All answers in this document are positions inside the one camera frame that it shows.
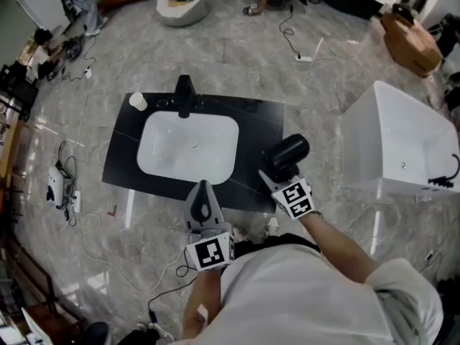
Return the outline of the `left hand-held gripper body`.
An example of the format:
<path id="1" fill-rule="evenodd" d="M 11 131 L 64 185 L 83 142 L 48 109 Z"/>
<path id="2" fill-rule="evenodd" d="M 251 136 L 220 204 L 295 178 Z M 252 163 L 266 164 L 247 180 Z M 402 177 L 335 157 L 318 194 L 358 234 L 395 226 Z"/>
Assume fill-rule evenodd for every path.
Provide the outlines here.
<path id="1" fill-rule="evenodd" d="M 230 223 L 222 229 L 204 229 L 190 235 L 186 251 L 199 272 L 223 269 L 235 259 L 234 234 Z"/>

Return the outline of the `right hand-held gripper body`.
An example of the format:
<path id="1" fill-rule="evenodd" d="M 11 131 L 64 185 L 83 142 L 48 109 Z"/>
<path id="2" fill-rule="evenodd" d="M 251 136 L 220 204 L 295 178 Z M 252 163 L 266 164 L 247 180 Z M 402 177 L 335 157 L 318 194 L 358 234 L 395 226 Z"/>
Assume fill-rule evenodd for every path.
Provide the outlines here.
<path id="1" fill-rule="evenodd" d="M 311 191 L 305 178 L 295 176 L 291 181 L 279 184 L 272 198 L 292 220 L 296 220 L 316 211 Z"/>

